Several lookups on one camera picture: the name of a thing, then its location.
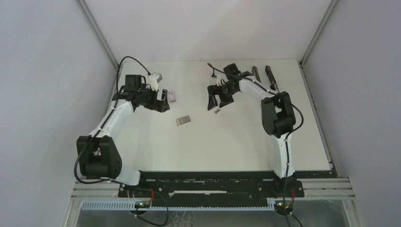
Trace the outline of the staple box tray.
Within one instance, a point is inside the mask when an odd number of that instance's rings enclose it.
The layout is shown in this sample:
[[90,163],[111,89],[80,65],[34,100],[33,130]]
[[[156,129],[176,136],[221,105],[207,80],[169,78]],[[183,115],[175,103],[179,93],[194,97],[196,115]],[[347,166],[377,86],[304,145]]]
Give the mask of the staple box tray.
[[178,125],[178,126],[181,126],[181,125],[184,125],[184,124],[186,124],[186,123],[190,123],[190,122],[191,122],[191,118],[190,118],[189,115],[186,115],[186,116],[177,118],[177,119],[176,119],[176,122],[177,122],[177,125]]

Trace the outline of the silver black staple remover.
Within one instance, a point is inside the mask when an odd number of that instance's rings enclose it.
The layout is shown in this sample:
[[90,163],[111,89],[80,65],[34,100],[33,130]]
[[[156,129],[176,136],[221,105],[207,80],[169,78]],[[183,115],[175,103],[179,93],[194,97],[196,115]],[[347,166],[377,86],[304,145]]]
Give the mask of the silver black staple remover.
[[258,72],[258,68],[256,66],[252,67],[252,74],[254,75],[254,77],[256,78],[256,80],[258,82],[261,82],[261,78],[260,78],[260,75],[259,75],[259,72]]

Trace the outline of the black stapler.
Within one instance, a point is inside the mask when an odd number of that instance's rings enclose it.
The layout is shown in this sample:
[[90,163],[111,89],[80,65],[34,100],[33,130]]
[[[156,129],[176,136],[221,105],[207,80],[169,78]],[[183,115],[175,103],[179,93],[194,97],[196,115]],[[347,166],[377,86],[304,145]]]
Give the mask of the black stapler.
[[278,88],[277,82],[276,82],[276,80],[275,80],[275,78],[274,78],[274,75],[273,75],[273,73],[272,73],[271,67],[270,67],[269,65],[267,65],[267,66],[265,67],[265,73],[266,73],[266,75],[267,75],[267,77],[268,77],[268,79],[269,79],[270,88],[271,88],[272,90],[275,90],[275,91],[279,92],[279,88]]

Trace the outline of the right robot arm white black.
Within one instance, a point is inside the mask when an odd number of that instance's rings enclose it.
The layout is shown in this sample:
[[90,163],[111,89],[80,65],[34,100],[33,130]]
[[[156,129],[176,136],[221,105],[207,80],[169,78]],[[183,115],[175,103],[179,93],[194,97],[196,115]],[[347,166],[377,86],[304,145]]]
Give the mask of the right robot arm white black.
[[222,108],[234,102],[234,94],[246,93],[260,102],[261,121],[264,131],[271,137],[275,157],[274,173],[279,178],[273,184],[273,190],[280,197],[292,191],[292,184],[285,179],[295,172],[292,163],[291,139],[296,130],[294,105],[287,92],[278,92],[263,85],[250,72],[241,72],[232,63],[218,72],[216,83],[207,87],[208,110]]

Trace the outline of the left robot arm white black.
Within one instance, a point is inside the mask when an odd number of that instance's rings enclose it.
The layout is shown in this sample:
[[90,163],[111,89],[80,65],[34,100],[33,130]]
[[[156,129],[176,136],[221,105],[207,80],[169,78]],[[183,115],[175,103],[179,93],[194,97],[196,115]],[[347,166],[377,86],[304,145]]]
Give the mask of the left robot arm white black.
[[112,97],[105,117],[89,135],[77,139],[78,157],[74,164],[74,175],[78,182],[96,184],[110,181],[129,185],[130,192],[136,197],[147,193],[148,185],[140,180],[141,172],[123,164],[114,138],[120,134],[136,108],[143,106],[160,113],[170,109],[166,89],[162,89],[161,98],[157,98],[161,80],[159,73],[146,77],[125,76],[125,84]]

